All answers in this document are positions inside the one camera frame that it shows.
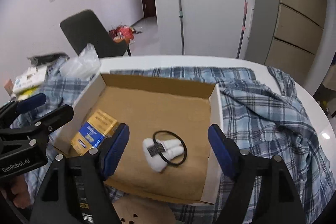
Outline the person left hand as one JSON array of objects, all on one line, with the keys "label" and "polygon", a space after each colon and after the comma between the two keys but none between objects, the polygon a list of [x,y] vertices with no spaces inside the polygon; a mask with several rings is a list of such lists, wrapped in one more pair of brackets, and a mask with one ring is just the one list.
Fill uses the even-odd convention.
[{"label": "person left hand", "polygon": [[24,174],[13,178],[9,182],[9,186],[1,187],[1,193],[5,198],[7,198],[7,189],[14,195],[13,204],[17,208],[25,209],[31,205],[30,194]]}]

